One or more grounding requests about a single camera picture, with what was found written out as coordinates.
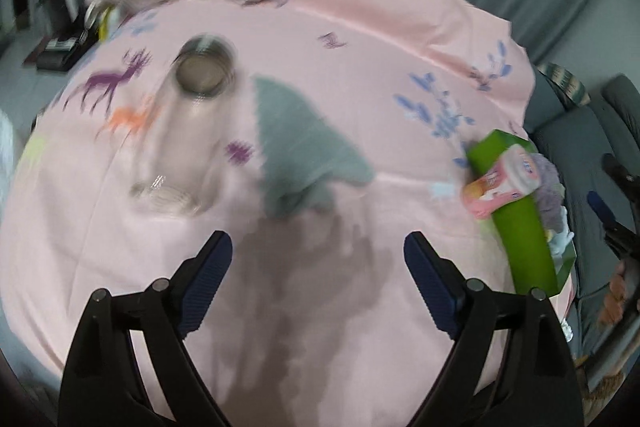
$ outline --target transparent bottle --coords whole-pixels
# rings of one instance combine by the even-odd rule
[[[219,194],[234,82],[225,41],[189,40],[160,87],[135,156],[131,196],[153,212],[190,216]]]

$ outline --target green tissue box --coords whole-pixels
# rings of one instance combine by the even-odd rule
[[[531,142],[494,130],[469,149],[466,157],[475,174],[480,177],[494,165],[500,154],[516,143],[522,145],[527,152],[536,152]],[[574,265],[575,249],[572,245],[567,247],[562,256],[564,263],[556,275],[533,197],[527,196],[498,208],[492,214],[492,219],[509,258],[516,292],[526,294],[537,287],[543,289],[549,297],[559,294]]]

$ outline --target gray floor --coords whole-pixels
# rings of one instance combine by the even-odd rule
[[[15,36],[12,44],[0,58],[0,109],[14,124],[18,135],[26,139],[31,122],[60,89],[66,86],[68,74],[41,73],[35,66],[23,67],[40,37],[32,30]]]

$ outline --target yogurt bottle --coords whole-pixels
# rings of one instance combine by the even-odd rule
[[[511,201],[524,198],[540,187],[540,176],[533,159],[521,145],[503,152],[491,169],[479,180],[462,189],[462,203],[476,219]]]

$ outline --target orange deer print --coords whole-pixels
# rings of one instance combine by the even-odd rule
[[[107,129],[111,131],[111,136],[113,136],[118,130],[118,127],[122,126],[129,129],[127,136],[122,142],[124,144],[129,136],[135,136],[140,130],[148,129],[149,126],[154,123],[158,112],[157,108],[152,107],[152,100],[152,97],[146,97],[142,110],[140,111],[131,106],[118,107],[109,117],[107,123],[100,127],[98,133],[95,134],[95,138],[97,139],[98,135]]]

